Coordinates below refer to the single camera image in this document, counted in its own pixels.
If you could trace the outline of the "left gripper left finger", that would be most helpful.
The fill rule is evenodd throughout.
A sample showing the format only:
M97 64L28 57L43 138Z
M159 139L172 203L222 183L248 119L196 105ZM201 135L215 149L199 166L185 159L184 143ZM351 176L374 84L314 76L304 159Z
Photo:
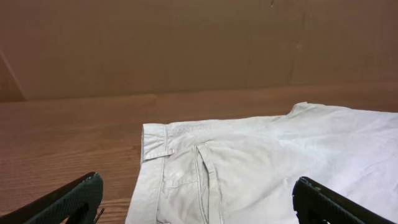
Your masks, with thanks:
M1 217L10 224L96 224L103 214L98 211L103 199L103 180L89 172Z

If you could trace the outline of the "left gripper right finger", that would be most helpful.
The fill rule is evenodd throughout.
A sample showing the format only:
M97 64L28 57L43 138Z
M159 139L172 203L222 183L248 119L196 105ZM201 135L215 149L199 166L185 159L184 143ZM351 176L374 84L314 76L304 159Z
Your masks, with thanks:
M292 191L300 224L394 224L309 177L300 177Z

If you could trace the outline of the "beige shorts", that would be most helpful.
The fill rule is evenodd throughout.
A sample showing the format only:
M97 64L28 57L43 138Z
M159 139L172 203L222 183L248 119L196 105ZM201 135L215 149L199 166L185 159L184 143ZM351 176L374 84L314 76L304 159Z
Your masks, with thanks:
M307 176L397 221L397 114L298 103L289 114L145 124L127 223L297 223Z

